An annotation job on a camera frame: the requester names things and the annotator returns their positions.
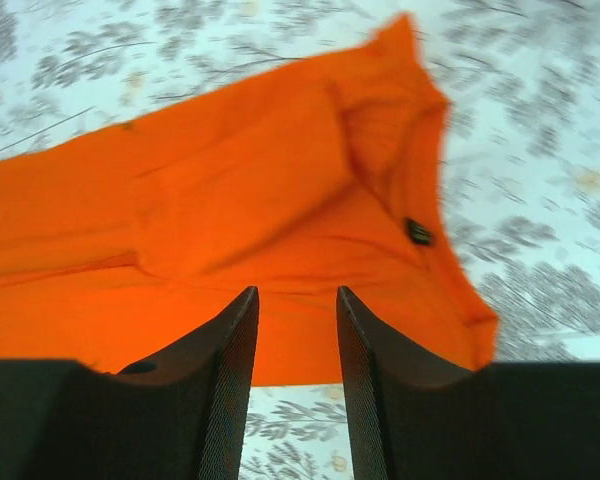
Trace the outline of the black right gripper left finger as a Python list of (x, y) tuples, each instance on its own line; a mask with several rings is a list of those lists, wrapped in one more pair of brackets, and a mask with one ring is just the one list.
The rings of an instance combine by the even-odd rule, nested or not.
[(0, 359), (0, 479), (235, 479), (259, 295), (116, 374)]

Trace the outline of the floral patterned table mat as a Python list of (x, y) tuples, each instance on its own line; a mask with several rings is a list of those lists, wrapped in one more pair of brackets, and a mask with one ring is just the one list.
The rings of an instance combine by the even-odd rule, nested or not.
[[(272, 249), (159, 273), (170, 242), (138, 249), (132, 179), (196, 185), (197, 138), (293, 105), (248, 146), (269, 208), (368, 150), (375, 192), (342, 175), (332, 215)], [(405, 279), (420, 256), (385, 198), (408, 183), (453, 248), (436, 331), (461, 346), (485, 319), (501, 362), (600, 360), (600, 1), (0, 1), (0, 355), (107, 370), (118, 331), (141, 356), (258, 283), (244, 479), (354, 477), (336, 286), (419, 324), (448, 303)]]

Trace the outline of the orange t-shirt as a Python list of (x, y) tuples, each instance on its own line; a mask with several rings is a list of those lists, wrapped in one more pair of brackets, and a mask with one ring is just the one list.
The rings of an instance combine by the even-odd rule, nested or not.
[(335, 299), (477, 369), (497, 316), (438, 211), (447, 100), (412, 18), (0, 161), (0, 358), (116, 371), (260, 295), (253, 382), (341, 378)]

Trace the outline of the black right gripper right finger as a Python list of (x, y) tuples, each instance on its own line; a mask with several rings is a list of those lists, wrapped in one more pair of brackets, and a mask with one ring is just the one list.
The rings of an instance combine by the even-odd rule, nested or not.
[(350, 289), (337, 326), (358, 479), (600, 479), (600, 362), (461, 368)]

